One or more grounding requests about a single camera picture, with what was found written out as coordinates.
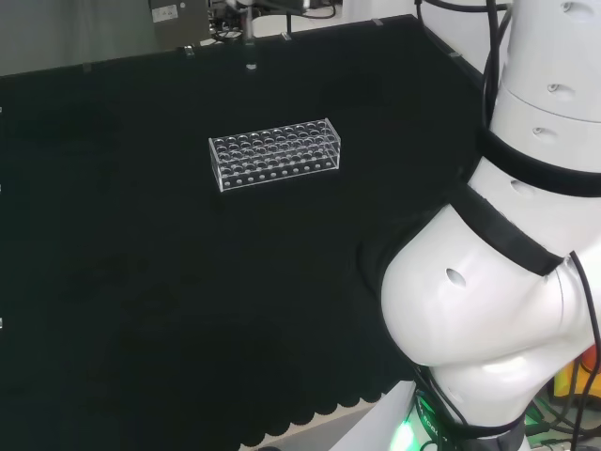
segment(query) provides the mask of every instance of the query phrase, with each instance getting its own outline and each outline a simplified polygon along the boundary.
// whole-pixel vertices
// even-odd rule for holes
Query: wire
[[[541,412],[541,410],[538,408],[538,406],[536,405],[536,403],[535,403],[534,401],[530,403],[530,406],[529,406],[529,407],[530,407],[531,409],[533,409],[533,410],[536,412],[536,414],[539,416],[539,418],[540,418],[542,421],[544,421],[544,420],[545,420],[545,416],[543,415],[543,413]]]
[[[570,408],[572,407],[572,403],[574,402],[574,397],[576,396],[576,382],[578,379],[578,370],[580,368],[580,363],[582,362],[582,356],[579,356],[577,360],[574,362],[574,369],[572,370],[572,380],[570,381],[570,391],[568,393],[567,399],[563,404],[562,411],[557,412],[553,409],[544,399],[538,398],[538,402],[540,402],[543,407],[555,416],[555,420],[553,420],[549,425],[551,428],[555,428],[561,423],[565,423],[567,426],[573,428],[574,423],[566,418],[568,412],[570,412]]]
[[[505,37],[505,33],[507,32],[507,28],[509,27],[509,23],[511,22],[512,19],[512,15],[513,15],[513,10],[511,8],[507,9],[507,12],[505,13],[505,16],[503,17],[503,20],[501,21],[501,25],[499,26],[499,33],[498,33],[498,38],[497,38],[497,42],[499,45],[499,48],[501,47],[503,38]],[[491,83],[490,82],[490,59],[491,59],[492,55],[491,53],[488,54],[488,58],[486,59],[486,65],[485,65],[485,73],[483,76],[483,80],[484,80],[484,84],[482,87],[482,92],[483,92],[483,96],[482,96],[482,120],[483,123],[485,125],[485,127],[488,128],[488,126],[490,125],[490,120],[492,119],[492,111],[494,110],[494,105],[495,105],[495,99],[491,99],[489,98],[489,93],[488,93],[488,85]]]
[[[304,17],[305,19],[331,19],[332,17],[336,17],[336,5],[335,5],[335,0],[331,0],[330,2],[330,6],[332,9],[332,12],[330,15],[328,16],[309,16],[307,14],[305,14],[302,11],[298,11],[296,9],[291,9],[291,8],[286,8],[286,7],[282,7],[280,5],[277,5],[275,3],[271,3],[270,0],[256,0],[256,4],[257,5],[261,5],[263,7],[266,8],[272,8],[272,9],[277,9],[279,11],[288,13],[288,14],[292,14],[293,16],[300,16],[300,17]]]
[[[439,50],[441,52],[443,52],[444,54],[448,54],[449,53],[448,49],[445,49],[440,45],[440,39],[434,33],[432,33],[427,26],[425,26],[424,15],[422,13],[422,2],[423,1],[425,1],[425,0],[415,0],[414,1],[415,8],[417,10],[417,20],[420,22],[420,24],[422,25],[422,28],[424,29],[424,32],[426,33],[428,38],[434,43],[434,45],[436,45],[439,48]]]
[[[424,444],[422,445],[422,447],[420,448],[420,451],[424,451],[424,450],[425,450],[425,448],[426,448],[426,447],[427,447],[429,444],[436,444],[436,442],[434,442],[433,440],[430,440],[430,441],[428,441],[428,442],[424,443]]]
[[[487,7],[468,7],[465,5],[456,5],[455,3],[449,3],[449,2],[444,2],[442,0],[424,0],[426,3],[429,3],[430,5],[434,6],[434,7],[439,7],[439,8],[443,8],[443,9],[448,9],[450,11],[457,11],[457,12],[488,12],[488,8]],[[505,11],[507,9],[509,9],[511,5],[508,4],[501,4],[501,5],[497,5],[497,11]]]
[[[593,294],[591,293],[589,279],[586,276],[586,272],[584,271],[582,263],[580,262],[580,259],[578,258],[576,252],[570,253],[570,257],[574,262],[574,266],[576,266],[576,271],[578,272],[580,282],[582,283],[582,288],[584,289],[584,296],[586,298],[586,304],[589,307],[589,316],[591,317],[591,325],[593,326],[594,345],[597,351],[596,357],[594,358],[593,370],[591,371],[589,379],[586,381],[586,385],[584,386],[584,390],[582,391],[582,397],[580,398],[580,402],[578,404],[578,411],[576,413],[576,421],[574,422],[574,432],[572,434],[572,442],[570,445],[570,449],[576,450],[580,433],[580,425],[582,423],[582,415],[584,414],[584,405],[586,404],[586,398],[591,392],[591,387],[593,386],[594,379],[597,373],[599,372],[599,368],[601,367],[601,336],[599,336],[599,324],[597,323],[597,315],[594,311]]]
[[[490,34],[490,73],[486,82],[486,96],[488,108],[494,108],[495,99],[499,90],[499,15],[497,14],[496,0],[486,0],[488,8],[488,28]]]
[[[446,402],[446,404],[451,408],[451,410],[455,413],[455,415],[457,415],[457,418],[459,418],[459,420],[461,420],[461,423],[464,424],[464,425],[467,425],[468,422],[466,421],[465,416],[463,416],[461,414],[461,412],[459,411],[459,409],[457,407],[455,407],[455,405],[451,402],[451,399],[449,399],[444,394],[444,392],[440,388],[439,383],[436,382],[436,379],[434,379],[433,377],[431,377],[430,369],[428,368],[426,371],[428,372],[428,377],[430,379],[430,382],[432,383],[432,385],[434,386],[434,388],[436,389],[436,391],[438,392],[438,394],[442,398],[442,400],[444,402]]]

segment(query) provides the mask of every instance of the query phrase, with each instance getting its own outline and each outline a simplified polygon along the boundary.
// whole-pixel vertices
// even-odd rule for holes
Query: green led indicator
[[[389,451],[408,451],[413,445],[417,449],[411,424],[409,421],[404,421],[394,433]]]

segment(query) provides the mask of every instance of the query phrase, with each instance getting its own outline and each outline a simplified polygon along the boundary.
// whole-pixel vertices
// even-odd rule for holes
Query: gray wall
[[[157,50],[147,0],[0,0],[0,76]]]

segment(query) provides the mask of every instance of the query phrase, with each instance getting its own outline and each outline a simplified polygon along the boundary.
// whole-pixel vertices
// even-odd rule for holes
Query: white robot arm
[[[513,14],[490,130],[538,162],[601,177],[601,1],[515,0]],[[531,186],[484,158],[469,186],[563,264],[527,271],[449,205],[393,259],[382,308],[396,344],[467,422],[497,427],[593,344],[568,256],[578,251],[601,317],[601,198]]]

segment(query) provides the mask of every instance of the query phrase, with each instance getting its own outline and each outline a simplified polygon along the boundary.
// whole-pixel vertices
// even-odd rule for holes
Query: yellow object
[[[572,381],[572,371],[574,370],[574,362],[566,366],[562,371],[557,373],[555,376],[555,383],[553,385],[553,394],[555,397],[567,397],[570,394],[570,383]],[[582,395],[584,391],[584,385],[591,376],[591,373],[586,371],[584,368],[578,370],[578,378],[576,380],[576,395]],[[601,375],[597,375],[594,378],[593,386],[589,397],[598,397],[601,399]]]

